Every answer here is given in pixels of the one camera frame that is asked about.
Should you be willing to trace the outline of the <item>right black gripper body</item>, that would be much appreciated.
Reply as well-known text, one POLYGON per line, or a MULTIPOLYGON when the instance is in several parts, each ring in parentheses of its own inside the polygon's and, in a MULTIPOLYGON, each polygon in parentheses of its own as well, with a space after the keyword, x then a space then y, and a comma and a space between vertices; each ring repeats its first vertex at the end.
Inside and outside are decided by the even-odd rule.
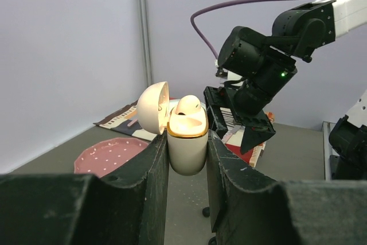
POLYGON ((204 99, 209 120, 209 129, 223 137, 236 125, 243 126, 247 139, 270 139, 276 134, 272 122, 264 111, 256 115, 246 113, 238 107, 232 96, 236 90, 225 87, 206 87, 204 99))

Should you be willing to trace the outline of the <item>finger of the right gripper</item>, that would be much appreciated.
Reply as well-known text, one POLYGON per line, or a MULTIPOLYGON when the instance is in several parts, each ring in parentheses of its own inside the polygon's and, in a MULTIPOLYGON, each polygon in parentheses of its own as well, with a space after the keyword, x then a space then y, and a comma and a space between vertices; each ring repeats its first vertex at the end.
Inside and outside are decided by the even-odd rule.
POLYGON ((276 134, 275 129, 271 127, 250 127, 246 126, 241 140, 240 153, 245 154, 263 142, 268 141, 276 134))

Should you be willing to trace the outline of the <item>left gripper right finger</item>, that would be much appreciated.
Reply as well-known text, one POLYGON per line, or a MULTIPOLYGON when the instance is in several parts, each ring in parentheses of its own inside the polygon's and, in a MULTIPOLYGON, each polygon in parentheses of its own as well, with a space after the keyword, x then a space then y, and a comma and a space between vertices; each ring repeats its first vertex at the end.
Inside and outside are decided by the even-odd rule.
POLYGON ((276 181, 209 132, 210 223, 218 244, 365 244, 366 182, 276 181))

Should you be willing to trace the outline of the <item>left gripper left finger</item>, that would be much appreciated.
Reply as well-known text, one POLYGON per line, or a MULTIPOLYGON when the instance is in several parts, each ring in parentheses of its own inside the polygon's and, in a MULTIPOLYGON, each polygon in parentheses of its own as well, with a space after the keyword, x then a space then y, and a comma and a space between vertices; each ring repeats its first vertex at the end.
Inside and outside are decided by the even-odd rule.
POLYGON ((159 135, 108 175, 1 176, 2 244, 163 244, 169 159, 159 135))

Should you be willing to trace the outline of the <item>cream earbud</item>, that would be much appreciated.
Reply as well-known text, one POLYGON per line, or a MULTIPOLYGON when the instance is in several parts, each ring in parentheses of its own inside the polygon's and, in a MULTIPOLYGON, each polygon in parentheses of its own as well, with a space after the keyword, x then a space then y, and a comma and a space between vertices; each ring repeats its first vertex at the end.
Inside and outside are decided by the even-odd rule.
POLYGON ((177 115, 191 115, 199 112, 200 109, 201 102, 199 98, 194 95, 186 95, 179 100, 175 113, 177 115))

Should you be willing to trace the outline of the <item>cream earbud charging case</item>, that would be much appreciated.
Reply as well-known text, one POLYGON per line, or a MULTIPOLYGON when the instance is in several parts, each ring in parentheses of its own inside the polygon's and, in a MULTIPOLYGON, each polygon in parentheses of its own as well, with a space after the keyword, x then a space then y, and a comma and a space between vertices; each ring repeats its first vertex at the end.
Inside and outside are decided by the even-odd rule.
POLYGON ((147 87, 136 105, 138 122, 152 134, 166 132, 170 165, 176 173, 196 175, 206 162, 208 115, 202 107, 191 115, 177 115, 176 106, 169 114, 169 101, 168 82, 147 87))

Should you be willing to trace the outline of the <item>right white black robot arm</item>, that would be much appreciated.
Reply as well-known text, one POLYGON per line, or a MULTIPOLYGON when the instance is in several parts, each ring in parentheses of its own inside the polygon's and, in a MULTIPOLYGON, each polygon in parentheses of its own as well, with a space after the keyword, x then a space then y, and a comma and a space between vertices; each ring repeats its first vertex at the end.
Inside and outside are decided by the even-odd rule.
POLYGON ((228 128, 221 110, 228 108, 234 123, 244 128, 241 154, 274 136, 263 109, 296 75, 296 60, 311 62, 316 49, 366 24, 366 0, 305 1, 279 14, 270 36, 237 26, 220 50, 218 69, 240 79, 205 88, 209 127, 224 137, 228 128))

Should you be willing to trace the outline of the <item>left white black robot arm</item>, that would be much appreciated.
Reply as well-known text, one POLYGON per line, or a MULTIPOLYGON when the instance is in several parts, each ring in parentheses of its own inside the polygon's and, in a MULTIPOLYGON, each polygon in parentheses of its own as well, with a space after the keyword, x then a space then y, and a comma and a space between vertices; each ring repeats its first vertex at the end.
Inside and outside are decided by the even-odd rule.
MULTIPOLYGON (((211 131, 207 175, 217 244, 365 244, 366 125, 341 118, 329 136, 334 180, 275 181, 211 131)), ((1 176, 2 244, 163 244, 167 135, 111 174, 1 176)))

